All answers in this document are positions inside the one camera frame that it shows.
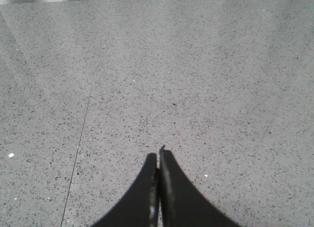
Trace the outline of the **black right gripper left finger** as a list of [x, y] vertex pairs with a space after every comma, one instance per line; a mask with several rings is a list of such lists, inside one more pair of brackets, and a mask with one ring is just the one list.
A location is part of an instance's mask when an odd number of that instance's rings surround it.
[[150, 153], [133, 184], [95, 227], [157, 226], [157, 155]]

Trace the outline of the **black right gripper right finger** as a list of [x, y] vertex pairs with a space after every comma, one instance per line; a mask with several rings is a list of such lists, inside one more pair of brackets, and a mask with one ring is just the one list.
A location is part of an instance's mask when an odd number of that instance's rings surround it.
[[191, 183], [173, 153], [159, 150], [159, 196], [165, 227], [237, 227]]

